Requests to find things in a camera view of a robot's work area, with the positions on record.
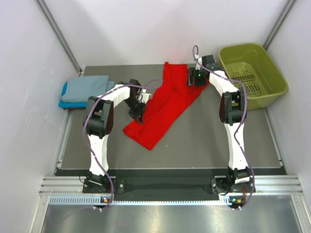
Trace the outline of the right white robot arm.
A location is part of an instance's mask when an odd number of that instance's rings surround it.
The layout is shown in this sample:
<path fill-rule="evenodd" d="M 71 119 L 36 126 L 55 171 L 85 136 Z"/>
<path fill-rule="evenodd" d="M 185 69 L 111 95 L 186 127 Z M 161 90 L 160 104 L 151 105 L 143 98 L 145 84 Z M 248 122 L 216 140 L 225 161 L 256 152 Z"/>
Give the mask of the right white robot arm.
<path fill-rule="evenodd" d="M 247 115 L 246 89 L 238 89 L 212 55 L 194 54 L 196 67 L 189 68 L 188 85 L 203 86 L 210 83 L 221 96 L 219 118 L 226 129 L 229 146 L 229 163 L 226 180 L 215 184 L 215 191 L 221 194 L 238 192 L 251 180 L 251 171 L 245 157 L 243 129 Z"/>

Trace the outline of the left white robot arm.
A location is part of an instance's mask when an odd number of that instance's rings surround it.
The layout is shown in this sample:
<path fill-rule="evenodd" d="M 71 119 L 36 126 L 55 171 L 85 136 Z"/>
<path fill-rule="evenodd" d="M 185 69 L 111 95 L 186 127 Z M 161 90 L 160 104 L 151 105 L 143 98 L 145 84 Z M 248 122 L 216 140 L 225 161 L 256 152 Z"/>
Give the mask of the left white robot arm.
<path fill-rule="evenodd" d="M 107 143 L 114 124 L 114 108 L 124 101 L 129 107 L 129 116 L 141 125 L 149 97 L 146 88 L 138 80 L 131 79 L 128 83 L 119 82 L 105 94 L 88 98 L 83 136 L 88 138 L 91 165 L 84 181 L 84 192 L 111 190 L 112 180 L 107 173 Z"/>

